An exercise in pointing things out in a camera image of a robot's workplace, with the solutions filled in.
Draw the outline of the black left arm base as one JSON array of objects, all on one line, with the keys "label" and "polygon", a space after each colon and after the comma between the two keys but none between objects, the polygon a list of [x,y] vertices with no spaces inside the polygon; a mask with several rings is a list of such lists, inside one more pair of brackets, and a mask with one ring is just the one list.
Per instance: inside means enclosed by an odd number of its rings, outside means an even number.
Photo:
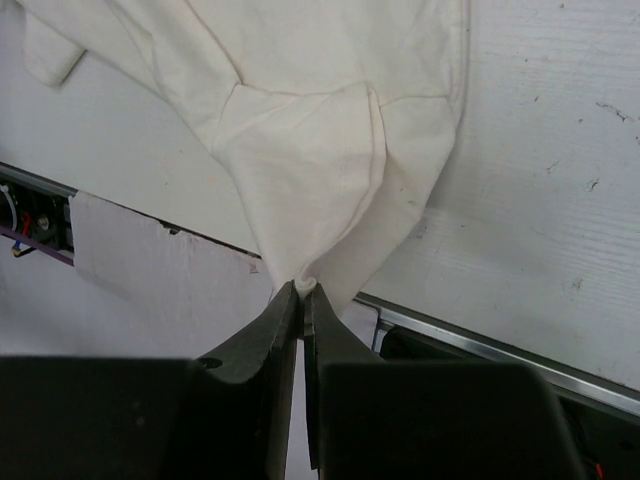
[{"label": "black left arm base", "polygon": [[39,251],[74,264],[70,200],[77,191],[3,163],[1,235],[12,241],[14,258]]}]

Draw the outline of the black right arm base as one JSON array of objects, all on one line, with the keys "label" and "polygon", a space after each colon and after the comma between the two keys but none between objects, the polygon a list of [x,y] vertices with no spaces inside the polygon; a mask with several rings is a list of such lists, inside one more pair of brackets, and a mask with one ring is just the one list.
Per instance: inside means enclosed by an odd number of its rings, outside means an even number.
[{"label": "black right arm base", "polygon": [[374,350],[387,361],[518,365],[536,376],[586,479],[639,477],[639,394],[536,354],[467,331],[383,322]]}]

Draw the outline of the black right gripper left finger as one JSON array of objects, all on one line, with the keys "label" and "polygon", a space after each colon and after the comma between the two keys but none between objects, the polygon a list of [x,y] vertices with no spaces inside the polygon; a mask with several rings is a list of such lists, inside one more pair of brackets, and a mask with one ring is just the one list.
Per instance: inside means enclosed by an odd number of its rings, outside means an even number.
[{"label": "black right gripper left finger", "polygon": [[299,297],[197,359],[5,356],[5,479],[280,479]]}]

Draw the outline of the white t shirt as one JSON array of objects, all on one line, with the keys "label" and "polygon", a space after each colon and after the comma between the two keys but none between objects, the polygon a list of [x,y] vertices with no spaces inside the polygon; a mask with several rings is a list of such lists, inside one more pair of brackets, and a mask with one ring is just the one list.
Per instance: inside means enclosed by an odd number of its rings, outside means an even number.
[{"label": "white t shirt", "polygon": [[27,1],[24,61],[93,53],[227,170],[276,286],[343,310],[407,238],[454,147],[466,1]]}]

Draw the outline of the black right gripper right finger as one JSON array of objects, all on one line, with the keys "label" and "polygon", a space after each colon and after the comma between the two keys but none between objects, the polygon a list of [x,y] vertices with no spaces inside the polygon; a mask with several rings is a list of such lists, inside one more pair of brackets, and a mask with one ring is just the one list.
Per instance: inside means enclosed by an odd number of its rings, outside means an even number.
[{"label": "black right gripper right finger", "polygon": [[520,366],[387,361],[321,286],[302,320],[309,456],[322,479],[581,479],[536,376]]}]

